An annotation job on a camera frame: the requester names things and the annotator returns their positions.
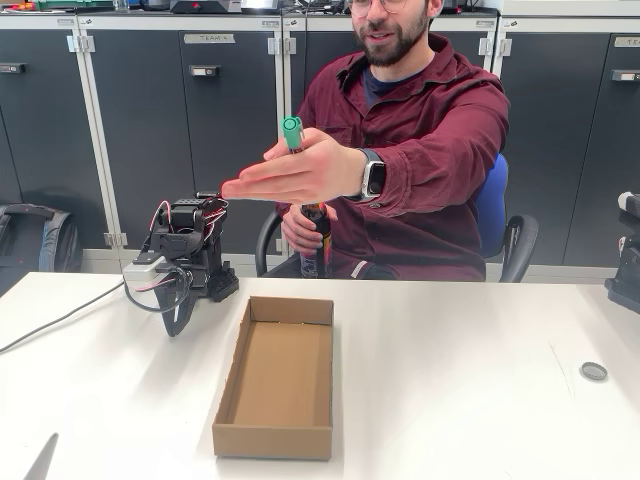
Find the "person's right hand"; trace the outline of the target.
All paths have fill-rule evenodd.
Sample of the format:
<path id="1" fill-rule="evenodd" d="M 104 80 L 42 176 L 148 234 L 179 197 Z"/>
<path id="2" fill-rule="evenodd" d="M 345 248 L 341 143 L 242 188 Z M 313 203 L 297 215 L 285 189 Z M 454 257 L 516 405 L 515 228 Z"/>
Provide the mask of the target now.
<path id="1" fill-rule="evenodd" d="M 300 254 L 310 255 L 322 246 L 323 235 L 313 221 L 307 218 L 301 206 L 293 204 L 282 216 L 281 230 L 288 245 Z"/>

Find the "person's left hand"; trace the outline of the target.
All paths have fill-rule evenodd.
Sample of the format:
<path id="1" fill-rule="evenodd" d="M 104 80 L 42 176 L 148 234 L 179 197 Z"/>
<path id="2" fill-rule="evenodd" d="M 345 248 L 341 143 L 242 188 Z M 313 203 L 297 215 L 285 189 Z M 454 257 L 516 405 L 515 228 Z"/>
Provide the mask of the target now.
<path id="1" fill-rule="evenodd" d="M 357 195 L 367 163 L 365 153 L 345 147 L 315 128 L 306 128 L 303 134 L 302 152 L 290 153 L 286 142 L 279 140 L 261 163 L 225 182 L 222 196 L 310 204 Z"/>

